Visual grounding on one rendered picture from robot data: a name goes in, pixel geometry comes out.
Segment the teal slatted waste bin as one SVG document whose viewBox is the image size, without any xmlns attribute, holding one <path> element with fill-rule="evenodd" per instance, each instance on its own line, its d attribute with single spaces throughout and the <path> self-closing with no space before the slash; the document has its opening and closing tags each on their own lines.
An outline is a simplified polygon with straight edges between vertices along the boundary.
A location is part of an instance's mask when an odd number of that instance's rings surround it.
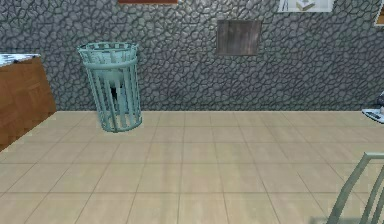
<svg viewBox="0 0 384 224">
<path fill-rule="evenodd" d="M 125 132 L 142 123 L 138 47 L 129 42 L 94 42 L 77 47 L 104 131 Z"/>
</svg>

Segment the red-brown framed picture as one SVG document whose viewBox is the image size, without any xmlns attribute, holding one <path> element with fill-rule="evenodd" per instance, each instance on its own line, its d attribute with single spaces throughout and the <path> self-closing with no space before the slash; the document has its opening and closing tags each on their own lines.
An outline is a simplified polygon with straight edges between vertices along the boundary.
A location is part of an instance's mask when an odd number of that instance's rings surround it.
<svg viewBox="0 0 384 224">
<path fill-rule="evenodd" d="M 120 4 L 178 4 L 182 0 L 117 0 Z"/>
</svg>

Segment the white framed picture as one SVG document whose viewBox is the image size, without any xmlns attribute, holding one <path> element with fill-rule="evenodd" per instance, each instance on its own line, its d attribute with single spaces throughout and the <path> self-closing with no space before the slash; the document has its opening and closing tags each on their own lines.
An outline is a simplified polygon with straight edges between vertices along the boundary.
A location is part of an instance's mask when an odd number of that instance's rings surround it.
<svg viewBox="0 0 384 224">
<path fill-rule="evenodd" d="M 280 0 L 279 12 L 331 12 L 334 0 Z"/>
</svg>

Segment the brown wooden cupboard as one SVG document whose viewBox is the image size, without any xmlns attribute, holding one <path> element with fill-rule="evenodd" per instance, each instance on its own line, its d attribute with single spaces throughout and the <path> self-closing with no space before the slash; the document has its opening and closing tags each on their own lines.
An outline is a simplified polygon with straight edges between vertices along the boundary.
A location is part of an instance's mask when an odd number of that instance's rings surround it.
<svg viewBox="0 0 384 224">
<path fill-rule="evenodd" d="M 0 152 L 55 112 L 39 56 L 0 66 Z"/>
</svg>

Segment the orange framed picture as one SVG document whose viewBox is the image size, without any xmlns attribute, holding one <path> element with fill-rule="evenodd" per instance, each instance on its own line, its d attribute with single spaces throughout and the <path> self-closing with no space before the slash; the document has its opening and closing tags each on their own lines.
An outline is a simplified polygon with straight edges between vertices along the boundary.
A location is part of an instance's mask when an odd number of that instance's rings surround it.
<svg viewBox="0 0 384 224">
<path fill-rule="evenodd" d="M 384 0 L 380 0 L 380 7 L 374 17 L 375 27 L 384 27 Z"/>
</svg>

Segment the dark wooden wall panel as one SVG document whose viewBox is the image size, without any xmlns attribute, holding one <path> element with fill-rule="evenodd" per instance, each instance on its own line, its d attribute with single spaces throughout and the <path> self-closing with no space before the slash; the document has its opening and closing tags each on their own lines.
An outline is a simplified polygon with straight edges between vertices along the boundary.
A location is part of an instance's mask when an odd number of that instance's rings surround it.
<svg viewBox="0 0 384 224">
<path fill-rule="evenodd" d="M 256 55 L 261 30 L 261 20 L 218 20 L 216 53 L 221 56 Z"/>
</svg>

